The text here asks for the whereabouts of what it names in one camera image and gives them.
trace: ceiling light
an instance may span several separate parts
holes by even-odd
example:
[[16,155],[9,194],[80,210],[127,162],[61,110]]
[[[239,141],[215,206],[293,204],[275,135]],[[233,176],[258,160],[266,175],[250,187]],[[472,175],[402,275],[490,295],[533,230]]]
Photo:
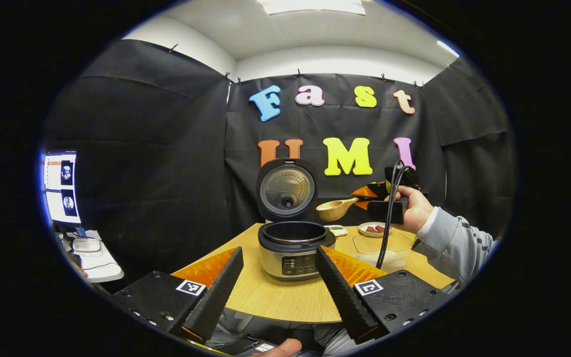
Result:
[[455,52],[451,47],[448,47],[446,45],[446,43],[444,43],[442,41],[438,41],[438,45],[440,45],[442,48],[444,48],[448,52],[451,52],[451,54],[455,55],[455,57],[459,57],[459,54],[457,52]]
[[267,14],[293,11],[340,11],[365,14],[360,0],[257,0]]

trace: ceiling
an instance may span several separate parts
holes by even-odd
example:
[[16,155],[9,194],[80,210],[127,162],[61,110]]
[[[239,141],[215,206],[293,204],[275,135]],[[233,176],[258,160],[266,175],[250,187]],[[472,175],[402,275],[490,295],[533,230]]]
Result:
[[337,11],[268,15],[256,0],[190,0],[161,16],[192,27],[236,60],[307,46],[376,48],[441,68],[455,60],[453,54],[437,45],[441,38],[417,20],[377,0],[362,3],[365,16]]

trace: white wall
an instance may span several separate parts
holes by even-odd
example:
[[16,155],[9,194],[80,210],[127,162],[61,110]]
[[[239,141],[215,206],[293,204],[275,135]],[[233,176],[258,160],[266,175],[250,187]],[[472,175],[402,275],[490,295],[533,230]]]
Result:
[[428,82],[444,68],[393,52],[349,46],[299,47],[257,55],[238,61],[235,78],[303,73],[361,74],[406,83]]
[[234,72],[236,61],[223,48],[191,27],[171,18],[156,16],[132,30],[124,39],[155,43],[192,57],[219,73]]

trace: black curtain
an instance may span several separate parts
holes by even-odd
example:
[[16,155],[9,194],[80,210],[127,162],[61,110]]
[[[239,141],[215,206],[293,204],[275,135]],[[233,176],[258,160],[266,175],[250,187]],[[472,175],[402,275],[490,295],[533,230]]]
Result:
[[444,209],[499,238],[517,173],[505,107],[477,68],[459,57],[423,88],[447,171]]
[[[262,122],[260,111],[249,97],[276,84],[281,113]],[[322,106],[300,105],[295,101],[299,87],[319,86],[325,103]],[[354,88],[369,86],[374,90],[377,104],[374,108],[362,108],[356,104]],[[393,93],[404,90],[411,96],[413,115],[401,110]],[[426,102],[421,88],[413,84],[390,81],[376,77],[350,74],[284,75],[253,79],[232,84],[226,115],[226,173],[228,210],[233,235],[242,232],[255,222],[264,219],[256,204],[256,179],[260,170],[261,140],[278,140],[277,158],[288,157],[285,141],[290,138],[303,140],[300,158],[310,161],[316,169],[318,187],[317,202],[310,206],[306,219],[319,220],[315,206],[333,199],[349,198],[356,189],[373,181],[385,180],[384,168],[400,158],[394,138],[411,138],[412,160],[421,183],[429,192],[429,199],[436,205],[444,203],[444,156],[438,143],[438,134],[426,115]],[[373,173],[366,176],[326,176],[327,147],[324,138],[339,138],[346,149],[354,138],[369,139],[369,164]],[[347,214],[333,224],[354,226],[368,222],[367,211],[352,206]]]
[[121,286],[154,269],[175,271],[231,238],[228,83],[167,48],[120,40],[57,98],[46,149],[78,151],[81,221],[125,271]]

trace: rice cooker control panel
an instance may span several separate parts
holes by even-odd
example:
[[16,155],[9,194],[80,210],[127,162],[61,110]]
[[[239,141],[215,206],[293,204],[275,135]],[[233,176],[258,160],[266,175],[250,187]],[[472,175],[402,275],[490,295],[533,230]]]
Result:
[[281,257],[281,274],[287,276],[316,273],[316,253]]

